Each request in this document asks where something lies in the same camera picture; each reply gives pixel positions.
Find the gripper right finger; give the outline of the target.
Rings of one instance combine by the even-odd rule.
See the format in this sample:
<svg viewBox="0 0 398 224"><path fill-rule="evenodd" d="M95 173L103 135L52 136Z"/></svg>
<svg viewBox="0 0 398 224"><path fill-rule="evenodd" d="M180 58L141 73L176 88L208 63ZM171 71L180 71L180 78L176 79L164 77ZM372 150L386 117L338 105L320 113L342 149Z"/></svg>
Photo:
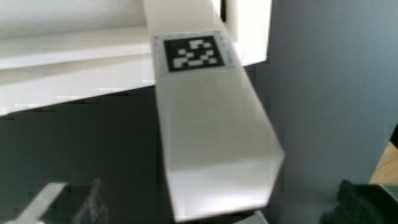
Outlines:
<svg viewBox="0 0 398 224"><path fill-rule="evenodd" d="M343 180L334 224L398 224L398 184L356 184Z"/></svg>

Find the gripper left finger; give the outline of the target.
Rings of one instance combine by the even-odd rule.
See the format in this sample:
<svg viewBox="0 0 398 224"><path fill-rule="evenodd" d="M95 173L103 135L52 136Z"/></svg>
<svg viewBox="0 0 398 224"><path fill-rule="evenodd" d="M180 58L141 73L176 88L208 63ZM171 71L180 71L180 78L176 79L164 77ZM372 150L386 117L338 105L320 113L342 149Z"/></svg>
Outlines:
<svg viewBox="0 0 398 224"><path fill-rule="evenodd" d="M111 224L102 181L50 182L6 224Z"/></svg>

